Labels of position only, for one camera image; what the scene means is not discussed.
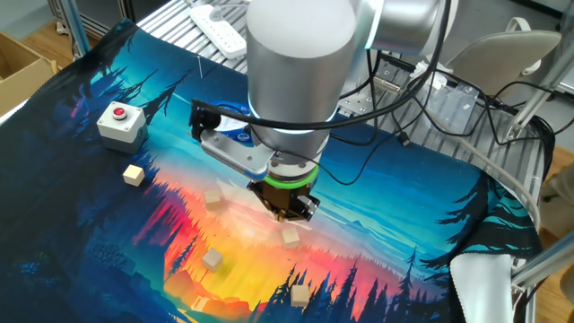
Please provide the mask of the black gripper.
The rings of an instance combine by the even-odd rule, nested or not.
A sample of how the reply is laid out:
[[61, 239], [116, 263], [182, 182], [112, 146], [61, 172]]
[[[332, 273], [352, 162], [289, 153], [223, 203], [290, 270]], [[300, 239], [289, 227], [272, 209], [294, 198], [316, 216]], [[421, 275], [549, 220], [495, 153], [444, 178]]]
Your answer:
[[310, 194], [311, 184], [299, 188], [278, 188], [265, 181], [251, 181], [248, 189], [278, 222], [285, 222], [286, 216], [300, 216], [310, 221], [320, 205], [320, 200]]

